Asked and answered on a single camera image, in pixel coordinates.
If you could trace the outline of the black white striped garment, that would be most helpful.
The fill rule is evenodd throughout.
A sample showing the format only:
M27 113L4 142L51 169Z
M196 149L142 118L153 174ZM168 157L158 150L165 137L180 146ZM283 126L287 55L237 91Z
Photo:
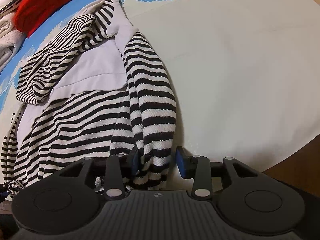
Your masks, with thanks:
M1 147L10 197L85 157L139 156L128 189L165 187L176 101L164 64L119 0L80 10L22 66Z

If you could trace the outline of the blue white floral bedsheet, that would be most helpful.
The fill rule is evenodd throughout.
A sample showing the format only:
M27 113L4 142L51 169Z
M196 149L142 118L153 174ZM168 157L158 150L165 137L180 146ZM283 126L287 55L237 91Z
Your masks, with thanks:
M1 74L1 147L22 66L95 1L61 7ZM119 2L163 62L175 96L165 187L190 187L172 164L177 146L264 171L319 135L319 5L313 0Z

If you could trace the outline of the white folded blanket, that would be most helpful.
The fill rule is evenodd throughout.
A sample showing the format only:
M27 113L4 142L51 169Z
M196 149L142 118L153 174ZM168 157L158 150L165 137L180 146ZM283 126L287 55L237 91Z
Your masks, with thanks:
M10 12L1 18L0 72L3 71L10 60L16 55L26 38L25 33L16 29L14 16L15 13Z

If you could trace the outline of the red folded blanket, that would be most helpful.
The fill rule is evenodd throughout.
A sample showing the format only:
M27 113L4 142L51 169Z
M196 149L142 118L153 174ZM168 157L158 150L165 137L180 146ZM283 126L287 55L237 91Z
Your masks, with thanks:
M30 37L54 12L71 0L22 0L14 16L16 29Z

